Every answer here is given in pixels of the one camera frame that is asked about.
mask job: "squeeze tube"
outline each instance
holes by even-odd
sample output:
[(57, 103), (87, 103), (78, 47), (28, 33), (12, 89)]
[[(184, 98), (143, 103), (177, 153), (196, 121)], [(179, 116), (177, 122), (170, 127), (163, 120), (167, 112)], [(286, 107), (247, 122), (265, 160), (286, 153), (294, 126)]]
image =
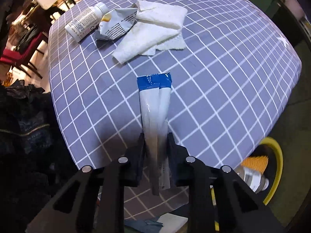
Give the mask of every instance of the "squeeze tube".
[(167, 112), (171, 93), (171, 74), (153, 74), (137, 78), (142, 126), (147, 146), (149, 182), (152, 193), (170, 188), (166, 153)]

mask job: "red chair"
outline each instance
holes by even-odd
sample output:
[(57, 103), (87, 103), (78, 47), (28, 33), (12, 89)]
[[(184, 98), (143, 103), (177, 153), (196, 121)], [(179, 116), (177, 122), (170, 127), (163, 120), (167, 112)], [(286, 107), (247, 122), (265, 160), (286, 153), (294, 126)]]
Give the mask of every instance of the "red chair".
[(43, 52), (38, 50), (38, 46), (42, 40), (48, 42), (48, 38), (42, 32), (40, 32), (36, 37), (32, 39), (32, 41), (30, 42), (29, 46), (27, 47), (26, 51), (23, 54), (20, 54), (18, 51), (11, 51), (9, 49), (4, 49), (3, 54), (0, 58), (0, 62), (16, 67), (19, 70), (23, 71), (25, 74), (27, 74), (29, 77), (31, 77), (25, 71), (25, 69), (21, 67), (21, 65), (24, 65), (42, 79), (42, 76), (38, 73), (35, 65), (30, 62), (30, 59), (32, 58), (35, 51), (44, 54)]

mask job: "bottle label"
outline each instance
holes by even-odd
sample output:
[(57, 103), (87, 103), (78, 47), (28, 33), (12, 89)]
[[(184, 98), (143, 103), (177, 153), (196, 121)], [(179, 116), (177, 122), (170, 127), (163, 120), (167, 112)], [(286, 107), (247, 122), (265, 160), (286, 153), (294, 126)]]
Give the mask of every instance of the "bottle label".
[(249, 184), (249, 187), (255, 192), (259, 188), (259, 185), (260, 185), (261, 173), (256, 170), (250, 169), (248, 167), (243, 167), (243, 169), (244, 169), (245, 175), (249, 175), (252, 178), (251, 183)]
[(83, 39), (98, 25), (100, 18), (90, 9), (87, 8), (69, 22), (72, 31)]

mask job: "clear bottle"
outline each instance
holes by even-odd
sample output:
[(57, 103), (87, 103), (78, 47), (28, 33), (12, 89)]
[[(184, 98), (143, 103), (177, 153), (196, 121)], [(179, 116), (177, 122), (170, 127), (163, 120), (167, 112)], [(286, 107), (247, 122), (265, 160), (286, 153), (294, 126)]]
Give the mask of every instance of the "clear bottle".
[(82, 11), (65, 26), (65, 29), (75, 41), (79, 42), (95, 29), (102, 17), (108, 12), (107, 6), (99, 2)]
[(269, 186), (269, 180), (256, 170), (245, 166), (238, 166), (234, 171), (256, 194), (266, 190)]

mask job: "gray checkered tablecloth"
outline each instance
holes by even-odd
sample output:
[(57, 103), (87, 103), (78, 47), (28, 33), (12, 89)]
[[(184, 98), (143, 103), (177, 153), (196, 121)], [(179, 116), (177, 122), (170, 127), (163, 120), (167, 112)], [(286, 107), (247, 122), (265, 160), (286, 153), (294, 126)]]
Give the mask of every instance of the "gray checkered tablecloth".
[[(157, 51), (124, 65), (121, 40), (76, 43), (64, 26), (85, 8), (137, 0), (83, 0), (49, 33), (50, 84), (63, 137), (79, 168), (107, 165), (142, 131), (136, 77), (171, 72), (169, 129), (206, 165), (236, 167), (270, 132), (298, 81), (301, 61), (279, 29), (248, 0), (147, 0), (186, 7), (185, 50)], [(148, 218), (188, 201), (187, 188), (152, 196), (147, 169), (125, 189), (125, 218)]]

